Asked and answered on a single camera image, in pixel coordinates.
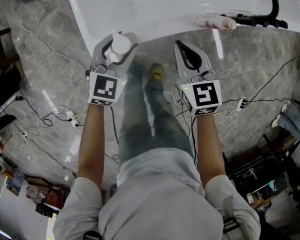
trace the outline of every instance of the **white bathtub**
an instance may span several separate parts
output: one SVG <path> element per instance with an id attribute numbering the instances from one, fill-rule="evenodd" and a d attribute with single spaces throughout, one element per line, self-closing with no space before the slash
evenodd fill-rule
<path id="1" fill-rule="evenodd" d="M 70 0 L 90 52 L 113 30 L 133 32 L 138 42 L 198 30 L 197 16 L 267 15 L 271 0 Z M 300 0 L 279 0 L 277 19 L 300 32 Z"/>

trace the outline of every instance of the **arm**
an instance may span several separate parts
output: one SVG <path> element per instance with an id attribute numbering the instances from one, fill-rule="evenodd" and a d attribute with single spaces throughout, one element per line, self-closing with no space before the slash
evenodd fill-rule
<path id="1" fill-rule="evenodd" d="M 104 154 L 104 107 L 89 104 L 80 143 L 78 178 L 56 217 L 55 240 L 81 240 L 86 232 L 99 231 Z"/>
<path id="2" fill-rule="evenodd" d="M 224 201 L 232 196 L 232 216 L 241 232 L 249 240 L 258 240 L 261 232 L 259 216 L 226 176 L 214 116 L 201 115 L 197 120 L 199 170 L 205 198 L 224 216 Z"/>
<path id="3" fill-rule="evenodd" d="M 212 114 L 197 117 L 199 173 L 203 184 L 214 177 L 226 175 L 215 119 Z"/>
<path id="4" fill-rule="evenodd" d="M 78 177 L 93 181 L 101 190 L 104 162 L 104 107 L 89 104 L 80 143 Z"/>

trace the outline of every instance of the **leg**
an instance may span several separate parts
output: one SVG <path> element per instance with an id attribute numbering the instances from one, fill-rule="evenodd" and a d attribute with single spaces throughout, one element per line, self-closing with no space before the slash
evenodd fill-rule
<path id="1" fill-rule="evenodd" d="M 156 141 L 160 148 L 176 148 L 192 155 L 185 130 L 174 117 L 172 105 L 164 97 L 161 80 L 151 78 L 145 86 L 145 93 L 154 115 Z"/>
<path id="2" fill-rule="evenodd" d="M 300 141 L 300 131 L 295 126 L 294 122 L 292 122 L 291 119 L 285 114 L 281 114 L 280 118 L 278 119 L 278 126 L 281 126 L 289 131 L 296 140 Z"/>
<path id="3" fill-rule="evenodd" d="M 150 150 L 151 128 L 142 90 L 144 69 L 131 65 L 124 90 L 124 116 L 119 137 L 120 165 Z"/>
<path id="4" fill-rule="evenodd" d="M 294 123 L 296 128 L 300 132 L 300 112 L 299 110 L 292 104 L 288 103 L 284 114 L 290 118 L 290 120 Z"/>

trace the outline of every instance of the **power strip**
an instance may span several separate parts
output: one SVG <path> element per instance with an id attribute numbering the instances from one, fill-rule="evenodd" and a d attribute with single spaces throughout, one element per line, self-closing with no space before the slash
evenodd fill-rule
<path id="1" fill-rule="evenodd" d="M 21 133 L 22 133 L 22 138 L 24 140 L 27 140 L 28 139 L 28 133 L 26 131 L 22 131 Z"/>
<path id="2" fill-rule="evenodd" d="M 73 127 L 77 127 L 79 125 L 77 119 L 75 118 L 75 113 L 72 110 L 67 111 L 66 115 L 71 119 L 71 124 Z"/>
<path id="3" fill-rule="evenodd" d="M 240 112 L 242 109 L 244 109 L 248 105 L 248 101 L 245 97 L 242 97 L 238 103 L 236 104 L 235 111 Z"/>

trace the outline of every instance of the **shoe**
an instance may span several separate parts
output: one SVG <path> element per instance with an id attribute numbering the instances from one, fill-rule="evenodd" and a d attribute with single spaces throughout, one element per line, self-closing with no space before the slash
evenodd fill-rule
<path id="1" fill-rule="evenodd" d="M 279 120 L 280 117 L 281 117 L 281 115 L 278 114 L 278 116 L 276 117 L 276 119 L 274 119 L 274 121 L 271 124 L 272 128 L 275 128 L 275 127 L 278 126 L 278 120 Z"/>
<path id="2" fill-rule="evenodd" d="M 291 101 L 288 101 L 286 104 L 283 105 L 281 112 L 285 112 L 287 110 L 288 105 L 291 103 Z"/>
<path id="3" fill-rule="evenodd" d="M 164 79 L 164 69 L 160 64 L 154 64 L 151 67 L 151 78 L 159 81 Z"/>

